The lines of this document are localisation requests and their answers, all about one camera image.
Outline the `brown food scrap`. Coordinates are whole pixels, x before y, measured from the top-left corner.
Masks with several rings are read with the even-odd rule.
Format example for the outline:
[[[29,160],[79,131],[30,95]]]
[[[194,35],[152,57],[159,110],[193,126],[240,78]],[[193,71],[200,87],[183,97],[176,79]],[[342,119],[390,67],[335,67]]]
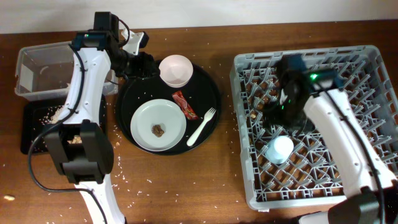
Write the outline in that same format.
[[[164,134],[164,130],[161,128],[161,125],[156,124],[156,125],[154,125],[154,126],[152,127],[152,133],[153,133],[156,137],[160,138],[160,137],[162,137],[162,135]]]

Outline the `white plastic fork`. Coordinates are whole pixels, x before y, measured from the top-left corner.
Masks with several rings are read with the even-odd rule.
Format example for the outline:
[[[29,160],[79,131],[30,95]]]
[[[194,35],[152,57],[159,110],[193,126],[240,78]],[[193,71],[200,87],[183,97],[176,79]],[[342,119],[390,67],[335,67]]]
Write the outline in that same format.
[[[204,115],[203,121],[199,125],[199,127],[195,130],[195,132],[189,137],[187,141],[187,146],[193,146],[193,144],[197,141],[199,135],[203,131],[205,125],[214,117],[216,113],[215,108],[210,108]]]

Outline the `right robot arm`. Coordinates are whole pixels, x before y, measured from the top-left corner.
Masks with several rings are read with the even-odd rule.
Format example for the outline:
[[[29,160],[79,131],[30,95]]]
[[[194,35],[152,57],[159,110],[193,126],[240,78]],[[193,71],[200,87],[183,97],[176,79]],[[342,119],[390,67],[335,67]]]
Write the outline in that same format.
[[[263,111],[267,122],[304,129],[309,119],[332,155],[346,196],[328,211],[292,223],[397,223],[397,177],[357,122],[336,70],[310,71],[298,54],[282,57],[275,70],[280,88],[277,101]]]

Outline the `peanut on table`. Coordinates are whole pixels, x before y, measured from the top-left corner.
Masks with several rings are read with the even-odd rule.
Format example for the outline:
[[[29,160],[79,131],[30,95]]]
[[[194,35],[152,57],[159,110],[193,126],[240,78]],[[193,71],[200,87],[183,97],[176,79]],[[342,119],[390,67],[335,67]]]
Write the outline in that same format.
[[[13,201],[13,200],[15,200],[15,197],[12,196],[12,195],[5,195],[5,196],[4,196],[4,199],[6,199],[6,200],[8,200],[8,201]]]

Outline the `white plate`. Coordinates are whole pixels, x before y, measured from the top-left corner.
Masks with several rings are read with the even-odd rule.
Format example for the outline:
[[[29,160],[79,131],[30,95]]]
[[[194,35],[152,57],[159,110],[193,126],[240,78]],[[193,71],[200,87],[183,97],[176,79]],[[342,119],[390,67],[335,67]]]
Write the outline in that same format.
[[[158,138],[152,127],[161,125],[164,130]],[[176,146],[187,127],[186,117],[177,104],[164,99],[154,99],[142,104],[134,112],[130,130],[135,142],[150,152],[162,152]]]

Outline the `pink bowl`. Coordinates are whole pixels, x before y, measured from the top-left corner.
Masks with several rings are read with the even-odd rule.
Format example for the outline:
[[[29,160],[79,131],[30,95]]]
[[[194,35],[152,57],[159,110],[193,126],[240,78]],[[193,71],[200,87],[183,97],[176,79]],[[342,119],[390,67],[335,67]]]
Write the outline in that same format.
[[[172,88],[185,86],[193,75],[193,64],[183,55],[170,55],[159,64],[160,78]]]

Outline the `rice and nutshell pile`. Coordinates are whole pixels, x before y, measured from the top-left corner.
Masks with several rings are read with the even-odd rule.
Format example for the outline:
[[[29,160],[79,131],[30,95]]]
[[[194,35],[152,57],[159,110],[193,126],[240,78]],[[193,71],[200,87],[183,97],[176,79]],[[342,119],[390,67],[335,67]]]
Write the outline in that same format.
[[[44,126],[48,124],[55,124],[58,121],[58,117],[60,116],[61,112],[63,111],[64,106],[59,106],[57,110],[54,111],[52,116],[47,115],[43,118]],[[74,135],[72,140],[67,140],[69,144],[81,144],[82,140],[81,137]]]

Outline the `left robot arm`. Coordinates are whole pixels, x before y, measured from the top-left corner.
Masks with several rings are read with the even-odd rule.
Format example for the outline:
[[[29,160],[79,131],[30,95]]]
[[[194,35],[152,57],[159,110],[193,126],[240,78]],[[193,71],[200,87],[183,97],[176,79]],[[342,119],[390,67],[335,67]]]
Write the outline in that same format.
[[[125,79],[160,74],[153,56],[140,52],[149,40],[145,32],[119,39],[122,20],[111,12],[96,12],[93,28],[78,32],[70,44],[74,55],[71,86],[58,121],[34,142],[44,140],[60,175],[81,193],[93,223],[126,223],[111,184],[113,146],[100,128],[104,81],[108,72]]]

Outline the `grey dishwasher rack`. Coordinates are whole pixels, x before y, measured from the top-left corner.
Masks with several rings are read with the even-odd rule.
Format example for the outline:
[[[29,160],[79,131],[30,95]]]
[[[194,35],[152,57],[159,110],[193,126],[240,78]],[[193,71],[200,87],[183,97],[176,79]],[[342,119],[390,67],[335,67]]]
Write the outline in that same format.
[[[373,45],[299,50],[311,70],[334,68],[344,81],[353,112],[370,143],[391,172],[397,172],[397,97],[382,55]],[[240,54],[230,72],[241,145],[241,166],[248,206],[274,208],[340,203],[343,185],[321,134],[288,132],[268,126],[259,107],[275,101],[275,63],[285,52]],[[264,155],[274,138],[294,143],[290,157],[273,164]]]

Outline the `black rectangular tray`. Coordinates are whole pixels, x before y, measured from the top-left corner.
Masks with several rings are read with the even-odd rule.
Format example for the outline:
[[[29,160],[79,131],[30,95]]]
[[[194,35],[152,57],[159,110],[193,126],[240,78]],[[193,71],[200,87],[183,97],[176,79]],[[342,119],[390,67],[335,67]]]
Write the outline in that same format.
[[[66,97],[54,98],[49,100],[31,101],[24,107],[22,134],[21,134],[21,153],[27,154],[33,140],[43,131],[47,124],[53,121],[53,116],[62,109]],[[99,125],[106,135],[106,98],[101,97],[99,110]],[[36,145],[33,154],[42,154],[47,152],[45,143],[40,142]]]

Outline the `clear plastic bin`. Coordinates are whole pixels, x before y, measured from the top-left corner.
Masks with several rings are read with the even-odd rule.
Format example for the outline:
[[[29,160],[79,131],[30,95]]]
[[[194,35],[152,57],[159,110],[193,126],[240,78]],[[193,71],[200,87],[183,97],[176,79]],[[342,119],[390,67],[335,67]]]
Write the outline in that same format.
[[[81,80],[80,67],[85,69],[85,88],[99,87],[104,95],[118,92],[117,78],[110,69],[105,51],[82,48],[74,53],[69,42],[24,47],[19,51],[15,94],[29,101],[47,100],[68,95],[76,97]]]

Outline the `round black tray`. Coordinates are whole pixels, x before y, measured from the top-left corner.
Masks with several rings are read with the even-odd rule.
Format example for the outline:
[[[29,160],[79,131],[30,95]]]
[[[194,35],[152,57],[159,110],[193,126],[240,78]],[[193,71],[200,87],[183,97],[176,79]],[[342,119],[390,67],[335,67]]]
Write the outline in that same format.
[[[131,78],[121,87],[116,102],[115,117],[118,128],[131,144],[148,152],[148,150],[138,145],[131,134],[131,119],[138,107],[154,99],[173,101],[174,99],[172,98],[172,94],[176,91],[178,91],[176,88],[166,85],[159,76],[150,77],[144,80]],[[220,120],[220,91],[215,81],[203,68],[193,64],[193,75],[190,81],[188,81],[180,91],[199,118],[196,120],[188,120],[183,139],[171,149],[164,152],[158,152],[158,155],[161,156],[182,154],[200,146],[209,138],[209,136],[211,136]],[[215,115],[209,122],[207,122],[194,145],[188,146],[187,136],[193,134],[193,132],[199,127],[205,113],[210,108],[214,108],[216,110]]]

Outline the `red snack wrapper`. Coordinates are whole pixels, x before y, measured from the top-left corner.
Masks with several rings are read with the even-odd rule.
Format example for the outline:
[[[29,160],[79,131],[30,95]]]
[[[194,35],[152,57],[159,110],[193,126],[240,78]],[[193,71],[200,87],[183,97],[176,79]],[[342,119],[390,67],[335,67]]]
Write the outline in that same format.
[[[185,115],[185,117],[188,120],[199,119],[199,117],[193,111],[192,107],[188,104],[187,100],[185,99],[185,97],[183,96],[183,94],[180,90],[173,93],[172,98],[174,99],[176,104],[180,107],[183,114]]]

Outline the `light blue cup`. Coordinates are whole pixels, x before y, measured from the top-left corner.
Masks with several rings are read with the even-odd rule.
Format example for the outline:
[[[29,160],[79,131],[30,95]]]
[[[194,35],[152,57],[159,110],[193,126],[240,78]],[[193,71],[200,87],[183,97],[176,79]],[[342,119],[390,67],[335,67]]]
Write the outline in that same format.
[[[287,136],[279,136],[272,139],[267,144],[264,155],[271,163],[282,164],[290,157],[293,149],[294,143],[290,138]]]

